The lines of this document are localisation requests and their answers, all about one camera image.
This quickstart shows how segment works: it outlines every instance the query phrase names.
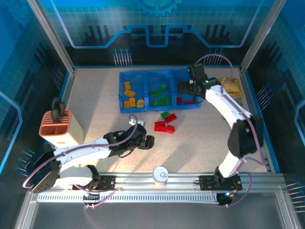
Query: red lego brick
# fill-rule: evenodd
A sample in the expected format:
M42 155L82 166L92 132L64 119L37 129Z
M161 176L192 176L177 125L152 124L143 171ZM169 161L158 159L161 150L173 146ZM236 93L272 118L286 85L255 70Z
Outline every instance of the red lego brick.
M175 114L171 114L170 116L167 116L165 118L165 121L166 121L166 123L170 123L170 122L172 122L173 120L176 120L176 119L177 119L177 116Z
M170 134L173 134L175 132L175 127L173 127L172 125L168 125L166 127L166 132L170 133Z
M161 126L165 126L165 121L160 121L160 122L155 122L154 125L161 125Z
M194 101L185 101L184 104L194 104Z
M181 104L182 103L182 98L181 97L177 97L177 104Z
M166 126L155 125L155 126L154 126L154 130L155 130L155 131L158 131L158 132L166 132Z

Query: yellow snack bag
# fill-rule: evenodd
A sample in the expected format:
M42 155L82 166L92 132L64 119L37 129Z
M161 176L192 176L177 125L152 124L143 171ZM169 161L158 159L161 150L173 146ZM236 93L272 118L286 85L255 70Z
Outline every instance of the yellow snack bag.
M219 81L223 84L228 78L221 78ZM236 78L232 78L229 82L224 85L225 90L228 92L230 96L233 98L242 98L243 93L240 88L239 80Z

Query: beige table surface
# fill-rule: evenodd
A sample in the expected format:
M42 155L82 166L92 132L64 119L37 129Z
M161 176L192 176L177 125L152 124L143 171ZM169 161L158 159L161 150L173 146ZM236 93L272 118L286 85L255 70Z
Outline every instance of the beige table surface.
M119 73L151 68L87 68L77 69L67 109L71 110L85 131L85 142L93 141L108 132L127 130L129 114L121 114L118 104ZM222 78L230 74L229 68L205 68L208 77ZM237 68L234 78L239 78ZM246 99L243 107L248 110ZM227 139L230 127L220 113L207 101L200 109L172 111L177 120L171 124L173 135L154 132L154 122L161 112L137 113L139 120L146 122L148 135L155 137L150 150L136 149L126 158L113 156L91 161L100 172L152 172L163 166L169 172L214 172L228 153ZM266 168L247 162L240 171L266 172Z

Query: glass panel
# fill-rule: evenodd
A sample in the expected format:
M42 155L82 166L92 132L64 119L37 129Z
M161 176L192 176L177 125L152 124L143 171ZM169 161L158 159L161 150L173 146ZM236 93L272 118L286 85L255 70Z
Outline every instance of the glass panel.
M248 69L280 169L298 179L305 173L304 12L304 1L286 2Z
M187 64L206 53L240 64L272 3L41 0L75 65Z
M16 170L27 161L21 151L44 143L40 122L60 95L66 69L26 1L0 2L0 30L0 205L9 206L0 228L10 228L26 192Z

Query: green block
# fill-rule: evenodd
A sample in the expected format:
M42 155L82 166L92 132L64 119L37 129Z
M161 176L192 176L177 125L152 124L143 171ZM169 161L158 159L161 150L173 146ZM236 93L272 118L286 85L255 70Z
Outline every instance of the green block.
M165 119L167 116L170 116L170 113L168 111L165 111L161 114L162 119Z
M164 106L164 98L159 99L159 106Z
M156 97L156 96L161 95L161 92L160 92L160 90L155 90L155 91L150 92L150 94L151 94L151 97Z
M152 104L151 104L151 106L157 106L157 105L159 105L159 103L158 103L158 101L156 101L156 100L154 100L154 101L152 102Z
M165 92L167 89L167 84L163 83L160 88L161 88L161 91Z
M170 97L165 97L164 98L165 106L170 106L171 105L171 99Z

